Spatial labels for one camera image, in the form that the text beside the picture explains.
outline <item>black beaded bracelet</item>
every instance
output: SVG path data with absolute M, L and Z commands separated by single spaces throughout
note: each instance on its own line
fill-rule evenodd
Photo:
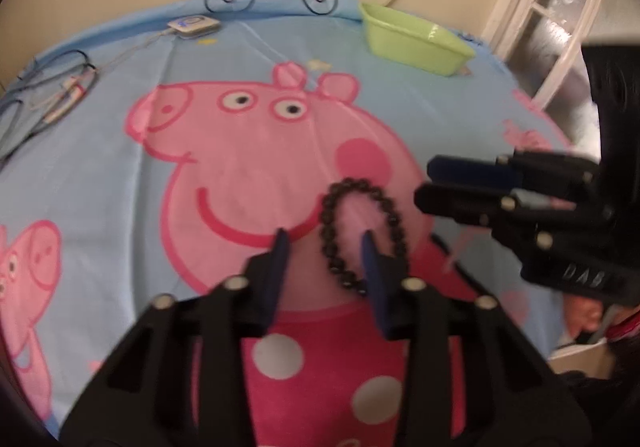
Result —
M 346 269 L 347 265 L 343 258 L 340 257 L 340 248 L 335 242 L 335 237 L 337 236 L 335 230 L 335 209 L 338 202 L 350 192 L 365 192 L 369 195 L 369 198 L 378 203 L 378 206 L 386 215 L 389 236 L 394 244 L 394 255 L 396 259 L 403 260 L 407 270 L 408 249 L 404 240 L 406 234 L 401 226 L 402 219 L 400 214 L 395 210 L 394 201 L 385 196 L 383 189 L 371 185 L 371 182 L 365 178 L 360 180 L 345 178 L 340 183 L 331 184 L 329 194 L 322 198 L 322 212 L 320 213 L 320 222 L 322 223 L 322 229 L 320 230 L 322 255 L 327 258 L 329 271 L 337 276 L 340 286 L 347 290 L 355 289 L 358 294 L 364 297 L 367 294 L 366 281 L 364 281 L 364 279 L 358 280 L 353 271 Z

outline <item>green container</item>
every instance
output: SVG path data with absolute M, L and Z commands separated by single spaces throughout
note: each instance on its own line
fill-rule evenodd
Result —
M 476 56 L 462 40 L 432 22 L 375 4 L 361 4 L 374 55 L 449 77 Z

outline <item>peppa pig tablecloth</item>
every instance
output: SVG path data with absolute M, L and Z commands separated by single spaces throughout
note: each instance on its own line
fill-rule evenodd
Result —
M 149 39 L 191 14 L 222 29 Z M 395 199 L 414 275 L 463 299 L 475 292 L 461 272 L 471 276 L 550 353 L 561 298 L 524 284 L 516 258 L 487 234 L 413 206 L 436 154 L 494 159 L 565 145 L 504 65 L 460 36 L 477 56 L 469 74 L 445 78 L 370 54 L 355 0 L 188 0 L 38 56 L 8 93 L 36 109 L 0 138 L 0 156 L 74 73 L 78 50 L 107 64 L 84 101 L 0 172 L 2 332 L 49 430 L 151 297 L 205 293 L 284 227 L 292 255 L 276 325 L 243 345 L 258 442 L 391 445 L 406 348 L 380 338 L 367 303 L 337 286 L 320 253 L 319 199 L 345 176 L 370 178 Z M 56 79 L 18 93 L 43 63 L 37 80 Z M 340 206 L 338 243 L 358 272 L 367 229 L 388 249 L 377 208 L 354 195 Z M 456 433 L 460 379 L 454 388 Z

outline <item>white electronic device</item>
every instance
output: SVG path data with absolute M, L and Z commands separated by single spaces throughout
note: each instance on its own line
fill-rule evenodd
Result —
M 175 19 L 167 24 L 169 28 L 176 30 L 183 39 L 193 39 L 219 30 L 222 23 L 206 15 L 190 15 Z

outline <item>red smile line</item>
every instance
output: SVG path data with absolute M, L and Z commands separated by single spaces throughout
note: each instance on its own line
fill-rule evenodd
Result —
M 245 245 L 247 247 L 254 247 L 254 249 L 268 249 L 273 242 L 273 234 L 251 234 L 243 231 L 238 231 L 232 227 L 226 225 L 220 221 L 209 207 L 207 198 L 209 197 L 209 191 L 206 187 L 200 187 L 196 189 L 196 204 L 198 206 L 198 214 L 202 218 L 202 221 L 220 237 L 224 237 L 226 240 L 238 245 Z M 321 197 L 318 198 L 318 203 L 309 214 L 305 221 L 296 225 L 292 229 L 289 229 L 289 239 L 291 242 L 297 241 L 306 234 L 310 233 L 316 226 L 318 226 L 320 212 L 322 211 Z

